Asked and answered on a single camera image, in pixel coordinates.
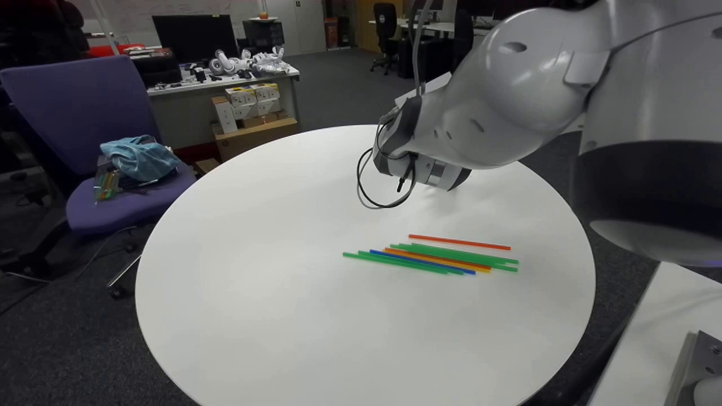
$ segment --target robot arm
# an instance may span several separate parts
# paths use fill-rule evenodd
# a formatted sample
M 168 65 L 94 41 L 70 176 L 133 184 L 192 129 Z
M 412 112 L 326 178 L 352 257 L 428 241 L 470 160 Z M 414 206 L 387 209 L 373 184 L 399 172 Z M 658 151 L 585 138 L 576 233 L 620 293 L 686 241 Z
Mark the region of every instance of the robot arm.
M 382 173 L 440 189 L 537 151 L 585 116 L 579 215 L 614 244 L 722 263 L 722 5 L 600 0 L 501 22 L 382 123 Z

